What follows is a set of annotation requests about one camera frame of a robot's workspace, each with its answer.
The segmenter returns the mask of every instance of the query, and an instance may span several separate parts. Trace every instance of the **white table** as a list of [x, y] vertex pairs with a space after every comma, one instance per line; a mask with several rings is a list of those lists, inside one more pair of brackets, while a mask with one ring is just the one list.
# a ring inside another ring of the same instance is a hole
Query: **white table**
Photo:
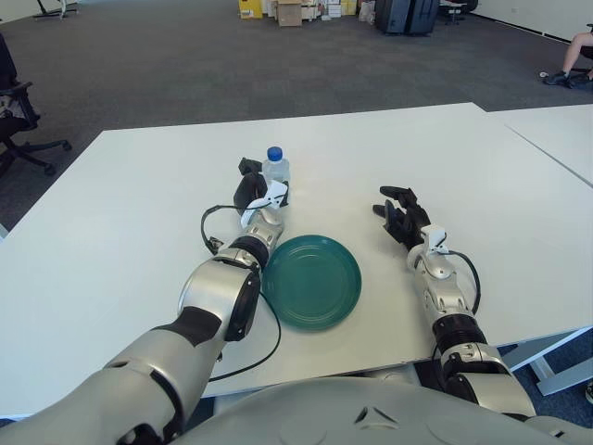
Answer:
[[[454, 140], [450, 116], [468, 122]], [[473, 104], [104, 132], [0, 248], [0, 414], [44, 408], [174, 319], [183, 282], [208, 257], [202, 212], [231, 202], [239, 159], [270, 145], [291, 161], [283, 239], [343, 243], [360, 265], [360, 301], [328, 331], [285, 326], [268, 362], [207, 395], [429, 357], [405, 249], [371, 211], [384, 184], [412, 187], [449, 245], [472, 257], [492, 344], [591, 324], [593, 190]], [[232, 240], [238, 215], [218, 212], [207, 230]], [[468, 273], [462, 283], [471, 299]], [[215, 374], [258, 360], [275, 339], [260, 304]]]
[[[517, 109], [491, 114], [593, 186], [593, 105]], [[544, 357], [587, 330], [577, 329], [528, 341], [505, 355], [504, 360], [512, 371], [529, 364], [539, 379], [537, 387], [542, 394], [553, 394], [593, 376], [593, 358], [556, 374]]]
[[490, 114], [593, 186], [593, 105]]

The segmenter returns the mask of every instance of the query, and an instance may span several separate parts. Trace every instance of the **plastic bottle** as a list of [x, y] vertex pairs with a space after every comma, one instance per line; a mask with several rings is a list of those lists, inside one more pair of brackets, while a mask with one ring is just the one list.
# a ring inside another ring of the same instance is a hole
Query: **plastic bottle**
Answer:
[[261, 172], [266, 180], [266, 184], [271, 181], [290, 181], [290, 170], [288, 159], [283, 157], [282, 149], [278, 146], [268, 148], [268, 158], [263, 161]]

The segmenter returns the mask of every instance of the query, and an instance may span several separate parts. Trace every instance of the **blue bottle cap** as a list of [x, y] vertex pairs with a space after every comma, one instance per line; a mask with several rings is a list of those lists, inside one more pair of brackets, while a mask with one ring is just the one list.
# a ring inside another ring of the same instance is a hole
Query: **blue bottle cap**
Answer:
[[268, 148], [268, 159], [274, 162], [282, 159], [282, 149], [278, 146]]

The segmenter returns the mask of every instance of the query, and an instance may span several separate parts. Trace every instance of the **teal plastic plate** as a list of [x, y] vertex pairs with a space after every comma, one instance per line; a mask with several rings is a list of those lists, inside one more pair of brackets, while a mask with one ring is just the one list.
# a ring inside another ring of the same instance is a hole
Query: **teal plastic plate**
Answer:
[[359, 266], [344, 246], [305, 235], [276, 249], [264, 270], [262, 292], [283, 322], [321, 330], [352, 312], [360, 287]]

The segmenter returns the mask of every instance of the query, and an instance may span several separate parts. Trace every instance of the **black suitcase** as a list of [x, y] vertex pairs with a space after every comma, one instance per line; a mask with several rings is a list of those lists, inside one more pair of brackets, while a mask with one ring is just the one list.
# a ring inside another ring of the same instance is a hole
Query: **black suitcase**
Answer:
[[428, 34], [435, 27], [439, 0], [411, 0], [406, 34]]
[[383, 32], [402, 34], [406, 30], [410, 0], [376, 0], [375, 26]]

